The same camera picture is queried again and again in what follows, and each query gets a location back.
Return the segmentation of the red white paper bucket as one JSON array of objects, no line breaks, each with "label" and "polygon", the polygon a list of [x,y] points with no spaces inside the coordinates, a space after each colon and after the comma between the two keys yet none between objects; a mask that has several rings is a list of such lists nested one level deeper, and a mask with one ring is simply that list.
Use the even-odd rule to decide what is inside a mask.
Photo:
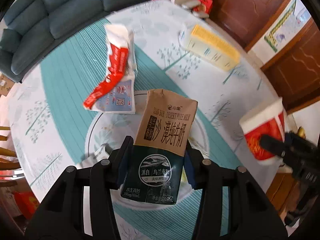
[{"label": "red white paper bucket", "polygon": [[284,141],[285,120],[282,100],[281,97],[266,100],[247,112],[239,121],[247,146],[261,165],[271,165],[279,160],[278,156],[260,146],[260,139],[265,134]]}]

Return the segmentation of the brown green milk carton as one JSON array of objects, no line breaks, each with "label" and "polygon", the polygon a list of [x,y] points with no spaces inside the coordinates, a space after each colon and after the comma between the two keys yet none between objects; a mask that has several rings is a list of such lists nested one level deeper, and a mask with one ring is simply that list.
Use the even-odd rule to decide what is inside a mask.
[{"label": "brown green milk carton", "polygon": [[121,196],[174,205],[197,101],[165,89],[148,91]]}]

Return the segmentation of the dark teal sofa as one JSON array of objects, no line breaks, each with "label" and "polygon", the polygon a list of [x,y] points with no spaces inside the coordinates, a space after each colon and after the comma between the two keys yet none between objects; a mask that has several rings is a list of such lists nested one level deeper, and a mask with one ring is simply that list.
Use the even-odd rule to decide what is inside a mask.
[{"label": "dark teal sofa", "polygon": [[149,0],[16,0],[3,20],[1,74],[15,83],[59,44],[113,11]]}]

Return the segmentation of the small red gift bag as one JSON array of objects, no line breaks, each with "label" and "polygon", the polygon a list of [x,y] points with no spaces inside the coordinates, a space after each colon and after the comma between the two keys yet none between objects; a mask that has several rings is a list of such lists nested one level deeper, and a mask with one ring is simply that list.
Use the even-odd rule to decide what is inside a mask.
[{"label": "small red gift bag", "polygon": [[212,6],[213,6],[213,0],[198,0],[200,2],[199,5],[193,8],[193,11],[196,12],[205,12],[207,14],[210,14]]}]

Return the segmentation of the yellow long carton box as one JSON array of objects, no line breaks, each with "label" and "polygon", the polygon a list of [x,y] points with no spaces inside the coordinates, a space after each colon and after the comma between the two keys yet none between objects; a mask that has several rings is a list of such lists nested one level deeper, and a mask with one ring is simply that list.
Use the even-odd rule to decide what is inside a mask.
[{"label": "yellow long carton box", "polygon": [[240,63],[240,53],[232,45],[199,24],[184,23],[178,41],[184,50],[226,72]]}]

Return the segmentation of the white foil wrapper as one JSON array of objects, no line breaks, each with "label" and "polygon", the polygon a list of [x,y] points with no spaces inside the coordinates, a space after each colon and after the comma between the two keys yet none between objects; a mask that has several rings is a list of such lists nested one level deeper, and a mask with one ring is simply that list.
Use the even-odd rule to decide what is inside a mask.
[{"label": "white foil wrapper", "polygon": [[92,167],[102,159],[108,159],[113,149],[108,143],[102,144],[94,153],[90,153],[88,158],[76,164],[77,169]]}]

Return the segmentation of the red white torn carton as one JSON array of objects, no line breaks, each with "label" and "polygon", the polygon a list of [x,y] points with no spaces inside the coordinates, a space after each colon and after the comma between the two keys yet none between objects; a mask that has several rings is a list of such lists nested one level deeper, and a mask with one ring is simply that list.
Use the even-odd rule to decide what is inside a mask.
[{"label": "red white torn carton", "polygon": [[135,114],[134,83],[137,74],[134,33],[123,24],[107,24],[106,75],[84,100],[90,111]]}]

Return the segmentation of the leaf pattern tablecloth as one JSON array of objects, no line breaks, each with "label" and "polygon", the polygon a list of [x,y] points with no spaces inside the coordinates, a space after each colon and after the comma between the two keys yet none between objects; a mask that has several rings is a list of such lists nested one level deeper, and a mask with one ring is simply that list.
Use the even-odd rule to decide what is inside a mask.
[{"label": "leaf pattern tablecloth", "polygon": [[[104,97],[103,110],[83,106],[106,72],[105,25],[133,31],[136,72]],[[163,88],[198,102],[189,134],[191,144],[226,168],[246,167],[263,190],[277,164],[260,165],[249,151],[240,118],[265,100],[277,97],[267,78],[241,54],[223,71],[183,50],[178,36],[184,25],[206,23],[168,1],[155,0],[125,10],[82,29],[46,56],[9,101],[9,123],[24,176],[43,200],[69,165],[105,157],[126,136],[136,135],[148,90]]]}]

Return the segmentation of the cardboard box on floor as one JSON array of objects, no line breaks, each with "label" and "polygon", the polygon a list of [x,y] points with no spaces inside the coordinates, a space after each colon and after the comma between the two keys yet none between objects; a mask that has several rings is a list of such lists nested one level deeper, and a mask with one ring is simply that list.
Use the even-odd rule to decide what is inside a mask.
[{"label": "cardboard box on floor", "polygon": [[14,86],[14,81],[6,77],[4,74],[0,75],[0,94],[7,96]]}]

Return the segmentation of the long wooden side table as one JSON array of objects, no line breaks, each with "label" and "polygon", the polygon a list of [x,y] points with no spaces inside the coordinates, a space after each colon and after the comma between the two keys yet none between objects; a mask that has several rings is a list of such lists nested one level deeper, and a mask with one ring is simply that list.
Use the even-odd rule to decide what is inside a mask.
[{"label": "long wooden side table", "polygon": [[1,187],[22,187],[25,176],[18,161],[9,126],[1,126]]}]

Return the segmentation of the brown wooden door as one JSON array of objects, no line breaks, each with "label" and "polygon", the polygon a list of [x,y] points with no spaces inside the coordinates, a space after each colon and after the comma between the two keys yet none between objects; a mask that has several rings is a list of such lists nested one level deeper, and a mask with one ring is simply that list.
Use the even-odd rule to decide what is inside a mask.
[{"label": "brown wooden door", "polygon": [[319,101],[319,0],[212,0],[210,19],[257,62],[289,113]]}]

